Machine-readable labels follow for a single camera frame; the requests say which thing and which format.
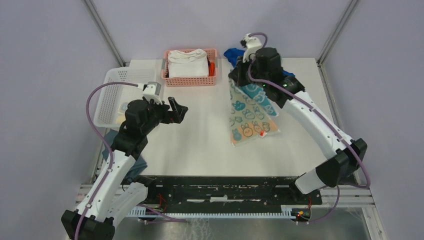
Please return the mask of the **yellow duck towel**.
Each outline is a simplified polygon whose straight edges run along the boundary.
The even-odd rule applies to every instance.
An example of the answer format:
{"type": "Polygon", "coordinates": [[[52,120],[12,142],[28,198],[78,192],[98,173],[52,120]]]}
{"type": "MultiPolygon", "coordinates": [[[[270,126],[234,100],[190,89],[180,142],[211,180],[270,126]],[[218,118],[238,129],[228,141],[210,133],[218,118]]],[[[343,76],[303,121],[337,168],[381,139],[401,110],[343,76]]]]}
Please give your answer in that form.
{"type": "Polygon", "coordinates": [[[116,123],[117,125],[121,125],[121,124],[122,124],[125,120],[126,120],[125,115],[124,115],[124,114],[120,114],[120,115],[116,118],[115,123],[116,123]]]}

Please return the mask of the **rabbit print towel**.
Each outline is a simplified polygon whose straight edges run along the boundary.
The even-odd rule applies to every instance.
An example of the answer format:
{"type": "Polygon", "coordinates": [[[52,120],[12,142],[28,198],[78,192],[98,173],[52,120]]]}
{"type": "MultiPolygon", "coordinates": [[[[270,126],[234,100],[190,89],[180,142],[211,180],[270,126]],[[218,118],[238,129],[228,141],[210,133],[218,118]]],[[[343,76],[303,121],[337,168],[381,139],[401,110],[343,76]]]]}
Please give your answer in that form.
{"type": "Polygon", "coordinates": [[[119,107],[119,111],[124,113],[128,109],[128,104],[128,102],[122,103],[119,107]]]}

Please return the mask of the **blue bunny pattern towel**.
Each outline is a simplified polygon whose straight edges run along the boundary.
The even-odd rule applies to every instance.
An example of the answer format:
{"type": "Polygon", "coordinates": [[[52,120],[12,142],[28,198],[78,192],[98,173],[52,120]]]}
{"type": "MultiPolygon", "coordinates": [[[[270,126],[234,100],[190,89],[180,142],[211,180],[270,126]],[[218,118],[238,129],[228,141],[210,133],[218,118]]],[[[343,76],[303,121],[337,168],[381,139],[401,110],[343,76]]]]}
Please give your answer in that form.
{"type": "Polygon", "coordinates": [[[230,141],[233,146],[280,132],[278,126],[259,103],[238,88],[232,79],[229,79],[228,83],[231,105],[230,141]]]}

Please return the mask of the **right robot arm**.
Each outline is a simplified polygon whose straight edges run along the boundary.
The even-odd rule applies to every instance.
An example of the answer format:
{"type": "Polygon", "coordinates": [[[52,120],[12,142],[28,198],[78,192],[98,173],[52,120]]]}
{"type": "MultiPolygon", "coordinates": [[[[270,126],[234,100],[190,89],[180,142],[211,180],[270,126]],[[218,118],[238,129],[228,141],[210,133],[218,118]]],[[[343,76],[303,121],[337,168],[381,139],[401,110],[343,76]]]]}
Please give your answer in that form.
{"type": "Polygon", "coordinates": [[[353,139],[325,116],[304,85],[284,71],[275,48],[244,52],[236,58],[228,76],[239,88],[254,84],[262,89],[268,100],[290,114],[308,132],[326,157],[326,161],[289,185],[288,196],[293,203],[302,204],[309,193],[323,187],[336,187],[363,168],[367,143],[361,138],[353,139]]]}

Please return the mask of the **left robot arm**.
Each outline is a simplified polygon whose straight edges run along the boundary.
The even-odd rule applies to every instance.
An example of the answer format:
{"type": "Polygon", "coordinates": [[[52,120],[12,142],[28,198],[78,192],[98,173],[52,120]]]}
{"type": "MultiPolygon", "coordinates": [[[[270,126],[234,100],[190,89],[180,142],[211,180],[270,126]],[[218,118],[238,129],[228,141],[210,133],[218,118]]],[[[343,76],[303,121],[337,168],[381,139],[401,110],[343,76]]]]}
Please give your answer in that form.
{"type": "Polygon", "coordinates": [[[107,148],[106,168],[76,209],[66,210],[61,217],[71,240],[111,240],[117,226],[137,204],[156,200],[157,189],[140,182],[132,182],[118,198],[114,196],[146,147],[148,134],[159,124],[180,124],[184,120],[188,107],[178,104],[174,97],[168,102],[143,98],[128,104],[125,121],[107,148]]]}

